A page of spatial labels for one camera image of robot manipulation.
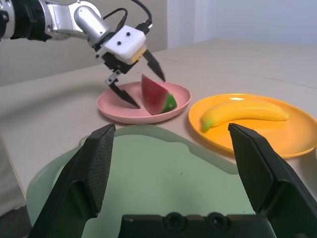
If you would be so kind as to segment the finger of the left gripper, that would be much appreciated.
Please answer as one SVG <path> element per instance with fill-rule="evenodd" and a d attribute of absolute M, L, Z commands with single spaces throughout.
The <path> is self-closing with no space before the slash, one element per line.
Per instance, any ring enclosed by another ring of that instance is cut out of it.
<path fill-rule="evenodd" d="M 118 77 L 121 75 L 120 70 L 115 70 L 106 80 L 108 87 L 122 100 L 140 109 L 138 103 L 125 91 L 121 90 L 117 85 Z"/>
<path fill-rule="evenodd" d="M 163 81 L 165 82 L 165 75 L 164 72 L 159 64 L 159 62 L 156 60 L 156 58 L 152 55 L 152 53 L 149 50 L 146 50 L 143 53 L 143 57 L 147 61 L 148 67 Z"/>

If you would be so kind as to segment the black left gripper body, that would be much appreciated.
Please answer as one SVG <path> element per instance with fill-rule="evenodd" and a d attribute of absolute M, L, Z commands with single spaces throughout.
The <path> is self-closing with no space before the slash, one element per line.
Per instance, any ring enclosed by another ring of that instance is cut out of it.
<path fill-rule="evenodd" d="M 113 72 L 119 70 L 121 73 L 126 74 L 134 66 L 134 64 L 126 64 L 118 60 L 111 53 L 99 55 L 99 59 L 102 59 L 104 61 L 104 64 Z"/>

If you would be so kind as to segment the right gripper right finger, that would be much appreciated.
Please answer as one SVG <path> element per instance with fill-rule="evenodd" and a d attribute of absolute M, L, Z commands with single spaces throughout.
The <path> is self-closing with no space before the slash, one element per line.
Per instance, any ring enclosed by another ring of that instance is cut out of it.
<path fill-rule="evenodd" d="M 317 202 L 304 183 L 256 131 L 228 126 L 234 156 L 250 204 L 278 238 L 315 238 Z"/>

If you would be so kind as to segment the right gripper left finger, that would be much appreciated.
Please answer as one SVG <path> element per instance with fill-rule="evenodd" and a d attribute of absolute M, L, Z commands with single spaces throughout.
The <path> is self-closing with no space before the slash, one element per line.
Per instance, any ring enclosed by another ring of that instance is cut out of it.
<path fill-rule="evenodd" d="M 101 211 L 116 127 L 93 131 L 63 167 L 29 237 L 80 238 L 86 222 Z"/>

